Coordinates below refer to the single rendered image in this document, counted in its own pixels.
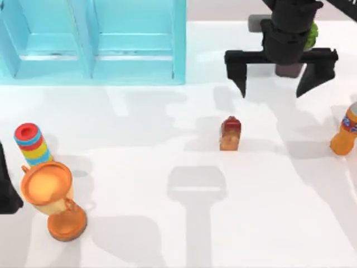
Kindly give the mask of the pale grey rounded box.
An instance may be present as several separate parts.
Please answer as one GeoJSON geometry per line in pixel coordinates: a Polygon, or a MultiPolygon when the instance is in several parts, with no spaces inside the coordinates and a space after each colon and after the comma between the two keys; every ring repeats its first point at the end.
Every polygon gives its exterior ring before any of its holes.
{"type": "Polygon", "coordinates": [[[252,33],[260,33],[262,32],[262,28],[260,25],[261,20],[270,19],[271,15],[262,15],[262,14],[252,14],[248,17],[248,30],[252,33]]]}

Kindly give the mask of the orange bottle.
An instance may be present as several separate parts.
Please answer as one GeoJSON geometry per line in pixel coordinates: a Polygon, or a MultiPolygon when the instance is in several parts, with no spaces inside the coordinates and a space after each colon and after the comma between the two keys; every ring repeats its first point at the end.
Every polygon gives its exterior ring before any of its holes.
{"type": "Polygon", "coordinates": [[[338,133],[331,139],[330,148],[334,153],[345,156],[354,148],[357,139],[357,101],[346,111],[338,133]]]}

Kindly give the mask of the light blue rack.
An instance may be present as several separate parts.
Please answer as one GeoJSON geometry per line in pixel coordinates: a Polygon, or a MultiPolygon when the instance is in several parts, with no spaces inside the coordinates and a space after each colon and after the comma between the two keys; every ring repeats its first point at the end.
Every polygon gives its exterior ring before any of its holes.
{"type": "Polygon", "coordinates": [[[186,0],[0,0],[0,85],[179,85],[186,0]]]}

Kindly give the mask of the stack of coloured rings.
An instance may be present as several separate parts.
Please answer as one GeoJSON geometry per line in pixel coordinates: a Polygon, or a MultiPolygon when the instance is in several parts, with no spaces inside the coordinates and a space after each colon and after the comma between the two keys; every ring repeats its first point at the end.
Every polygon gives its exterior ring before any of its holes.
{"type": "Polygon", "coordinates": [[[54,158],[40,131],[34,123],[23,123],[14,133],[14,139],[30,167],[53,161],[54,158]]]}

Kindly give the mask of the orange trophy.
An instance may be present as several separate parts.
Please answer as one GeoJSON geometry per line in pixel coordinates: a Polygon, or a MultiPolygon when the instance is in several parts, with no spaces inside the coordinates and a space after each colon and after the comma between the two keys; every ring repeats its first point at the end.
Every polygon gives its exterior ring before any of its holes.
{"type": "Polygon", "coordinates": [[[86,229],[85,210],[74,201],[73,176],[69,168],[56,161],[31,168],[22,166],[20,190],[30,204],[48,215],[47,228],[58,241],[78,238],[86,229]]]}

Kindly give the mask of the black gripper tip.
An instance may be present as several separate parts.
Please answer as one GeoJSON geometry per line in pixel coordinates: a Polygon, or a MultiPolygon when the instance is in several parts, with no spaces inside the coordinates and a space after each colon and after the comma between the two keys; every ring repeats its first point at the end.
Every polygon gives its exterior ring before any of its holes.
{"type": "Polygon", "coordinates": [[[15,214],[23,207],[23,200],[9,177],[3,146],[0,142],[0,215],[15,214]]]}

